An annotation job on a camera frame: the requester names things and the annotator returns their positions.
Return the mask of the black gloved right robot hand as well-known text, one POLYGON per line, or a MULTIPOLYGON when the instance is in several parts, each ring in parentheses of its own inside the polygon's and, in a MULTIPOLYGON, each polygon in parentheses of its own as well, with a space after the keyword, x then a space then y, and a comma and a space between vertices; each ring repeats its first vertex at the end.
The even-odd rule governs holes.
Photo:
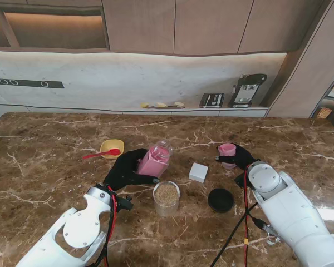
POLYGON ((235 155, 233 156, 216 156, 215 160, 217 162, 227 163, 227 164, 235 164, 237 167, 239 167, 242 170, 246 170, 247 167, 251 164, 253 164, 256 161, 259 161, 259 159, 255 159, 251 153, 246 150, 245 148, 241 147, 238 144, 233 143, 235 146, 235 155))

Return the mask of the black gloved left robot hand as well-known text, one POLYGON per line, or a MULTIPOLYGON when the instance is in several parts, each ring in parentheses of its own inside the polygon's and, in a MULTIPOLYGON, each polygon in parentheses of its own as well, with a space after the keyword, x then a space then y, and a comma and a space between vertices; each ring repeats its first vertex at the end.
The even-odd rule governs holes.
POLYGON ((105 177, 103 184, 109 186, 113 191, 118 191, 127 185, 158 184, 157 177, 136 172, 139 160, 143 159, 147 152, 147 149, 137 149, 120 155, 105 177))

